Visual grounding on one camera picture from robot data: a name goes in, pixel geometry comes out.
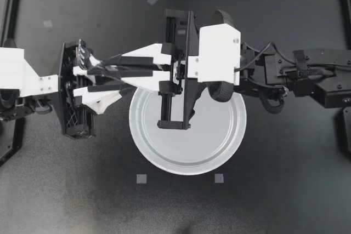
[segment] white plate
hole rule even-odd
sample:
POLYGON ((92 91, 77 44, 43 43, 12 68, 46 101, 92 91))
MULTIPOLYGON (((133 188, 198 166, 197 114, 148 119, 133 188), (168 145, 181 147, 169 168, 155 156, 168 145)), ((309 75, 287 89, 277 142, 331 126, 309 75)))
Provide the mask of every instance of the white plate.
MULTIPOLYGON (((197 175, 224 164, 239 148, 246 128, 245 103, 234 93, 216 102, 205 89, 195 104, 188 130, 157 127, 161 97, 137 89, 129 110, 129 125, 139 151, 155 166, 178 175, 197 175)), ((173 97, 172 120, 181 121, 183 96, 173 97)))

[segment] wheel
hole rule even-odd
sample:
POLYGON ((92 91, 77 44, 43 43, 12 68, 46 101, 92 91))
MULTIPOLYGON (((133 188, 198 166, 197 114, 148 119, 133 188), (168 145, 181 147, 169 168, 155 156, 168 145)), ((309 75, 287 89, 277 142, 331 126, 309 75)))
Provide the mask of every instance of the wheel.
MULTIPOLYGON (((232 17, 225 11, 216 10, 211 17, 211 25, 228 24, 234 27, 232 17)), ((208 92, 215 101, 229 101, 233 95, 234 85, 229 82, 207 83, 208 92)))
POLYGON ((234 27, 234 21, 229 13, 223 10, 216 10, 211 17, 211 25, 228 24, 234 27))

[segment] gray tape marker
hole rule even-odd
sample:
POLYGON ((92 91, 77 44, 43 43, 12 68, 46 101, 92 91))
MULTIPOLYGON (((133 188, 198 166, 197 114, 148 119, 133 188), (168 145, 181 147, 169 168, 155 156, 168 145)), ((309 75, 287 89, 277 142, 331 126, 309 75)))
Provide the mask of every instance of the gray tape marker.
POLYGON ((214 174, 214 183, 215 184, 223 184, 224 183, 223 174, 214 174))
POLYGON ((147 0, 147 2, 150 4, 150 5, 154 5, 156 4, 158 0, 147 0))
POLYGON ((44 27, 47 29, 50 29, 53 27, 53 22, 50 19, 43 21, 43 24, 44 24, 44 27))
POLYGON ((146 184, 148 182, 148 175, 137 174, 137 184, 146 184))

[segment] dark gray table surface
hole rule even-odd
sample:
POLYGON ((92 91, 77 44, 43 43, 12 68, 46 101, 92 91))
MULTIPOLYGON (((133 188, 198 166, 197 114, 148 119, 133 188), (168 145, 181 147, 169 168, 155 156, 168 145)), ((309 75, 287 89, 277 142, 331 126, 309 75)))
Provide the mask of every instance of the dark gray table surface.
MULTIPOLYGON (((191 9, 199 25, 224 9, 258 48, 268 41, 282 50, 347 47, 339 0, 21 0, 16 41, 47 75, 63 41, 83 38, 99 58, 162 42, 165 8, 191 9)), ((136 148, 131 98, 97 118, 90 140, 63 137, 54 113, 27 118, 23 148, 0 168, 0 233, 351 229, 351 161, 337 147, 337 110, 291 95, 274 116, 245 97, 247 129, 237 153, 213 172, 176 176, 136 148), (214 184, 215 173, 224 174, 223 184, 214 184), (136 174, 147 174, 148 183, 136 184, 136 174)))

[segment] wire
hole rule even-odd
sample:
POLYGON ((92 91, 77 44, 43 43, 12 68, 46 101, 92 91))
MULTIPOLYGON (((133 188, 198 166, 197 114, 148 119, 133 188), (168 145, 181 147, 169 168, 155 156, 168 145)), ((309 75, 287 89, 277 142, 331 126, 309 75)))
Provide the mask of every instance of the wire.
POLYGON ((313 63, 313 64, 308 64, 308 66, 334 66, 334 67, 341 67, 341 68, 349 68, 351 69, 351 65, 343 65, 343 64, 338 64, 335 62, 326 62, 326 63, 313 63))
POLYGON ((243 65, 243 67, 239 67, 237 69, 234 70, 234 72, 238 72, 238 71, 242 71, 246 68, 248 68, 251 64, 253 64, 260 56, 262 56, 262 54, 269 49, 269 47, 271 46, 271 42, 269 42, 253 59, 251 59, 247 64, 243 65))
MULTIPOLYGON (((249 48, 250 50, 253 50, 254 52, 257 52, 257 53, 260 52, 260 50, 255 49, 254 47, 250 46, 250 45, 247 44, 246 42, 244 42, 243 45, 245 45, 245 46, 246 46, 247 48, 249 48)), ((275 55, 275 54, 274 54, 274 53, 266 53, 265 55, 267 55, 267 56, 273 56, 273 55, 275 55)))
POLYGON ((271 42, 273 48, 275 49, 275 51, 279 54, 279 56, 281 56, 281 58, 283 60, 285 60, 286 62, 290 63, 290 64, 293 64, 293 65, 296 65, 296 63, 292 60, 290 60, 287 56, 285 56, 279 49, 278 47, 275 45, 274 42, 271 42))
MULTIPOLYGON (((295 65, 296 66, 296 62, 290 60, 284 53, 282 53, 278 47, 276 46, 276 44, 274 42, 269 42, 268 43, 269 45, 271 45, 274 50, 276 51, 276 53, 283 59, 285 60, 287 63, 289 64, 292 64, 292 65, 295 65)), ((258 52, 258 50, 250 47, 249 45, 247 45, 245 43, 245 45, 247 47, 249 47, 250 49, 254 50, 255 52, 258 52)), ((322 62, 322 63, 313 63, 313 64, 307 64, 307 66, 321 66, 321 67, 324 67, 324 66, 334 66, 334 67, 341 67, 341 68, 347 68, 347 69, 351 69, 351 65, 343 65, 343 64, 338 64, 338 63, 335 63, 335 62, 322 62)))

